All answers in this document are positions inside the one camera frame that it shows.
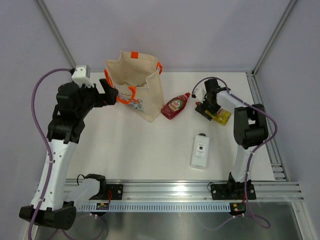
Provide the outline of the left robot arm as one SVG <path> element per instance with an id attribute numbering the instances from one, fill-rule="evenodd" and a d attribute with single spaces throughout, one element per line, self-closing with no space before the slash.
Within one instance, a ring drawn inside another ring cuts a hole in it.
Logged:
<path id="1" fill-rule="evenodd" d="M 87 200 L 107 200 L 110 196 L 103 175 L 89 173 L 76 190 L 64 197 L 65 181 L 71 159 L 85 128 L 84 119 L 93 108 L 114 105 L 118 91 L 106 79 L 100 79 L 104 90 L 78 86 L 69 82 L 58 88 L 57 104 L 45 137 L 49 146 L 34 199 L 20 209 L 19 217 L 37 226 L 69 230 L 76 219 L 77 208 Z"/>

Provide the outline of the yellow dish soap bottle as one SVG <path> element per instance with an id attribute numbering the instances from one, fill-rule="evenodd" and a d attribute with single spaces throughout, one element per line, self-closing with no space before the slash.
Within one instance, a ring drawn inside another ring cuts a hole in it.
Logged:
<path id="1" fill-rule="evenodd" d="M 218 112 L 216 113 L 216 115 L 213 117 L 212 120 L 214 120 L 215 122 L 225 126 L 228 121 L 229 121 L 229 118 L 231 117 L 231 113 L 223 108 L 220 108 L 218 110 Z"/>

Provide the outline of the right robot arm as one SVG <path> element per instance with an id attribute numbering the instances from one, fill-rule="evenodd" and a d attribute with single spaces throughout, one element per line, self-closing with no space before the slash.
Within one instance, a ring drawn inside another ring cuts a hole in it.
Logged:
<path id="1" fill-rule="evenodd" d="M 240 99 L 228 86 L 220 86 L 222 81 L 218 77 L 206 77 L 201 80 L 204 89 L 194 88 L 191 92 L 192 98 L 198 100 L 195 111 L 207 120 L 221 120 L 223 112 L 233 116 L 233 137 L 237 143 L 235 162 L 226 183 L 212 184 L 210 192 L 214 200 L 240 200 L 246 195 L 254 200 L 250 172 L 255 152 L 269 136 L 265 108 Z"/>

